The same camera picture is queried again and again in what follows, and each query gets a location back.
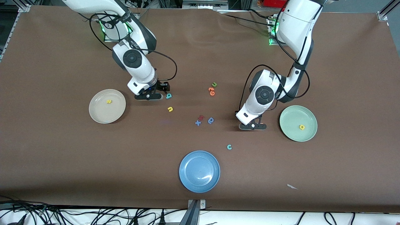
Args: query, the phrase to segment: green plate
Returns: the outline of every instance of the green plate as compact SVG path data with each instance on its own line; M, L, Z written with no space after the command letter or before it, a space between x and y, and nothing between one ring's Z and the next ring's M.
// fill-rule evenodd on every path
M306 107L292 105L283 110L279 118L283 133L294 141L308 141L317 133L317 119Z

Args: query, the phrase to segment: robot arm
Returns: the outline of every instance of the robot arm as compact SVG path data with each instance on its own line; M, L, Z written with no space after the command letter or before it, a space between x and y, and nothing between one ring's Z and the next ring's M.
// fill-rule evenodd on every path
M239 126L241 129L257 129L254 119L260 117L274 99L285 103L297 95L313 48L312 29L324 4L319 2L318 0L288 1L278 18L276 36L280 42L286 43L294 51L297 62L293 63L288 77L269 70L261 70L255 74L250 84L250 95L236 114L242 122Z
M157 40L120 0L62 0L69 8L78 13L91 14L111 11L127 23L133 32L122 39L112 49L113 59L132 76L129 89L137 100L161 100L163 95L156 90L169 91L167 82L158 81L155 69L145 55L156 49Z

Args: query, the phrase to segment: beige plate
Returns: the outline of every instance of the beige plate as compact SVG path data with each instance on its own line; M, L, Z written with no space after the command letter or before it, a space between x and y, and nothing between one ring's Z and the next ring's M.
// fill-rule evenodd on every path
M92 98L89 104L89 114L98 123L112 123L122 116L125 107L125 97L121 92L106 89Z

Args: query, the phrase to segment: plate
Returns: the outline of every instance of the plate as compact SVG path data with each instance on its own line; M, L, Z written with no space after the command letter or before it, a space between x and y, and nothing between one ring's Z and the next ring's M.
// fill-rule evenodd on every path
M112 123L122 116L125 107L125 97L121 92L106 89L92 98L89 103L89 114L98 123Z
M280 114L279 124L283 133L294 141L304 142L317 133L317 119L306 107L292 105Z
M179 177L188 190L204 193L217 185L220 165L211 153L194 151L187 154L180 163Z

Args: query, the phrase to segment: black cable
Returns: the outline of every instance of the black cable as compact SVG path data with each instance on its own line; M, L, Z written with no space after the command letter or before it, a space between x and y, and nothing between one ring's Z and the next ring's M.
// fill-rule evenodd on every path
M138 216L138 219L139 219L139 218L146 217L146 216L151 215L151 214L154 214L155 217L157 217L156 213L147 213L147 214L145 214L145 215Z
M288 76L287 76L287 77L289 77L289 74L290 74L290 72L292 71L292 68L293 68L293 66L292 66L291 69L289 70L289 73L288 73ZM290 95L289 93L287 93L286 90L285 90L285 87L282 85L281 79L279 78L278 75L276 76L276 78L278 78L278 80L279 80L279 84L280 84L281 87L282 87L282 91L285 92L285 94L286 94L287 96L289 96L290 98L301 98L301 97L303 97L305 94L307 94L308 90L310 89L310 84L311 84L311 82L310 82L310 76L308 75L308 73L307 73L306 70L303 70L303 71L304 71L304 73L305 73L306 76L307 76L308 85L307 85L307 89L304 91L304 93L301 94L301 95L299 95L299 96L292 96L292 95Z
M25 205L23 201L14 200L14 199L12 199L12 198L10 198L10 197L3 196L3 195L0 195L0 197L10 199L10 201L3 201L3 202L9 202L9 203L12 203L12 204L14 204L14 205L19 205L19 206L23 207L24 209L26 209L26 211L28 211L28 212L31 214L31 216L32 216L32 218L33 218L33 220L34 220L34 224L35 224L35 225L37 225L37 222L36 222L35 216L33 215L33 212L39 216L39 218L43 221L43 223L46 223L46 220L44 220L43 217L40 216L40 215L38 214L38 212L36 212L36 210L34 210L33 208L31 208L29 205Z
M15 207L15 205L12 205L12 204L9 204L10 206L12 206L12 208L7 208L7 209L0 209L0 211L3 211L3 210L11 210L11 211L14 211L14 212L18 212L18 211L20 211L20 209L22 209L23 207L21 207L21 206L18 206L18 207Z
M44 224L48 224L49 223L49 219L50 219L50 215L47 212L47 207L44 206L43 209L39 212L39 215L43 215L44 219L45 219L45 223Z
M145 212L147 212L147 211L149 211L150 209L143 209L142 211L140 211L138 214L137 214L137 217L139 217L139 216L141 216L143 213L145 213Z
M174 210L174 211L171 211L171 212L167 212L167 213L164 214L164 216L166 216L166 215L168 215L168 214L171 214L171 213L178 212L178 211L182 211L182 210L187 210L187 209L177 209L177 210ZM161 218L161 216L155 218L155 219L154 219L153 221L151 221L148 225L151 225L152 223L155 223L159 218Z
M111 15L111 14L108 14L108 13L106 13L106 12L104 12L104 13L108 15L108 17L110 18L110 21L112 21L112 18L111 18L110 16L114 16L114 18L117 18L115 15ZM119 42L119 41L121 41L121 36L120 36L120 31L118 30L117 24L118 24L118 22L115 24L115 28L117 29L117 33L118 33L118 42Z
M330 217L333 219L333 223L334 223L335 225L338 225L338 224L336 223L335 218L333 218L332 214L331 214L331 213L328 213L328 212L324 213L325 221L326 221L327 223L329 223L329 225L333 225L333 224L331 224L331 223L328 221L328 219L326 218L326 215L327 215L327 214L330 215Z
M160 216L160 221L158 222L158 225L166 225L167 223L165 222L165 214L164 214L164 209L162 209L161 211L161 216Z
M99 209L99 211L98 211L98 213L97 213L97 216L92 220L92 222L90 223L90 225L93 225L93 224L95 224L95 221L97 222L98 221L98 217L101 215L100 214L100 211L101 211L101 209Z
M107 224L107 223L111 222L113 218L115 218L115 217L118 216L118 214L122 213L123 211L127 211L127 210L128 210L128 209L123 209L123 210L119 211L118 213L114 214L114 215L113 215L112 217L110 217L104 224Z
M306 212L303 212L303 214L300 216L299 220L297 221L296 225L299 225L301 222L301 219L303 218L304 214L306 214Z
M140 48L139 50L154 52L154 53L157 53L157 54L159 54L159 55L162 55L162 56L168 58L169 60L171 60L171 61L174 63L174 65L175 65L175 73L174 73L174 75L173 75L171 78L168 78L168 79L159 79L159 80L160 80L160 81L167 81L167 80L172 80L172 79L175 78L175 76L176 76L176 74L177 74L177 72L178 72L178 65L176 64L175 60L173 60L173 58L171 58L171 57L169 57L169 56L167 56L167 55L165 55L165 54L163 54L163 53L161 53L161 52L157 52L157 51L150 50L150 49L142 49L142 48Z
M252 8L247 9L247 11L252 11L252 12L254 12L255 14L257 14L257 16L259 16L259 17L261 17L261 18L264 18L264 19L268 19L268 17L269 17L269 16L263 16L263 15L261 15L260 13L258 13L256 10L254 10L254 9L252 9Z
M110 49L107 45L105 45L105 44L100 40L99 37L97 37L96 33L95 33L94 30L93 30L93 27L92 27L92 18L95 17L95 16L96 16L96 14L93 14L93 15L90 17L90 19L89 19L89 27L90 27L90 30L92 31L92 33L93 33L93 35L96 37L96 39L97 39L102 45L104 45L104 47L106 47L108 50L112 51L112 49Z
M47 223L46 224L48 224L48 223L50 223L50 224L53 224L52 222L51 222L51 217L54 215L54 212L53 212L53 214L50 216L49 215L49 213L48 213L48 211L46 210L46 211L44 211L45 213L46 213L46 215L47 215L47 218L48 218L48 221L47 221Z
M61 225L62 223L61 223L60 218L58 217L58 214L57 214L57 213L55 214L55 218L56 218L56 220L58 221L58 223Z
M129 218L130 215L129 215L129 211L128 210L126 211L126 214L128 215L128 218Z
M131 3L131 5L130 5L130 6L127 6L127 7L128 7L128 8L132 8L132 6L135 7L135 8L137 8L137 6L135 6L133 3Z
M131 219L130 222L129 222L129 220L128 220L127 225L132 225L133 223L135 223L135 222L137 223L137 222L138 222L139 210L140 210L140 209L137 209L137 210L136 210L135 216Z
M84 213L70 213L68 211L62 210L61 212L67 213L67 214L73 215L73 216L84 215L84 214L99 214L98 212L94 212L94 211L92 211L92 212L84 212ZM100 214L102 214L102 215L111 215L111 216L114 215L114 214L110 214L110 213L100 213ZM124 217L124 216L117 216L117 217L123 218L123 219L133 219L133 217Z
M261 23L261 22L257 22L257 21L254 21L254 20L248 20L248 19L245 19L245 18L237 17L237 16L231 16L231 15L227 15L227 14L224 14L224 15L225 15L225 16L229 16L229 17L232 17L232 18L240 19L240 20L245 20L245 21L253 22L253 23L256 23L256 24L262 24L262 25L265 25L265 26L273 26L272 24Z
M81 17L83 17L83 18L85 18L85 19L86 19L86 21L84 21L84 22L87 22L87 21L89 20L89 18L87 18L86 16L84 16L84 15L80 14L79 12L78 12L78 14L79 14Z
M60 217L61 217L61 220L64 222L64 224L65 225L67 225L67 223L65 222L65 219L64 219L64 216L62 215L62 214L59 214L60 215Z
M15 200L15 199L13 199L13 198L10 198L10 197L4 196L4 195L0 195L0 197L5 198L5 199L9 199L9 200L11 200L12 202L36 203L36 204L51 206L51 205L49 205L49 204L47 204L47 203L40 202L40 201L22 201L22 200Z
M249 78L250 78L251 74L253 73L253 71L254 71L255 69L257 69L258 67L260 67L260 66L263 66L263 65L260 64L260 65L258 65L258 66L256 66L256 67L254 67L254 68L251 70L251 72L249 73L249 75L247 76L246 82L244 83L244 87L243 87L242 97L240 98L240 102L239 102L239 110L240 110L240 107L241 107L241 105L242 105L242 100L243 100L243 96L244 96L244 90L246 89L247 81L249 80Z
M275 106L273 108L269 108L266 111L272 111L276 108L276 106L278 105L278 100L275 101Z
M15 204L15 203L18 203L18 204L22 204L22 203L40 204L40 205L32 205L33 207L41 207L42 205L51 206L51 205L46 204L46 203L35 202L35 201L22 201L22 200L14 200L14 199L13 200L0 201L0 204Z
M26 205L26 207L28 208L28 209L30 209L32 212L34 212L36 215L38 215L38 217L42 220L42 222L44 223L44 224L46 224L46 220L38 213L38 212L36 212L36 210L33 208L33 205Z
M350 222L350 225L353 225L353 222L354 222L354 218L356 217L356 213L352 213L353 214L353 217L351 218L351 222Z
M95 225L95 224L97 224L97 222L104 216L104 215L101 215L100 217L99 217L99 215L97 215L96 216L96 218L94 218L94 220L92 221L92 223L90 224L90 225Z
M239 0L236 0L236 2L228 10L231 10L238 2L239 2Z
M10 209L8 212L6 212L5 214L3 214L3 215L1 215L0 216L0 219L3 217L3 216L5 216L7 213L9 213L9 212L12 212L13 211L13 209Z
M113 219L113 220L107 221L107 222L103 223L102 225L107 225L107 223L111 223L111 222L114 222L114 221L118 221L118 223L121 225L121 221L119 221L117 219Z
M65 217L63 216L63 214L61 213L61 211L60 211L59 209L56 210L56 213L57 213L58 215L60 215L60 217L61 217L61 219L64 221L64 223L65 223L65 221L67 221L69 224L74 225L74 224L71 223L69 220L67 220L67 218L65 218Z

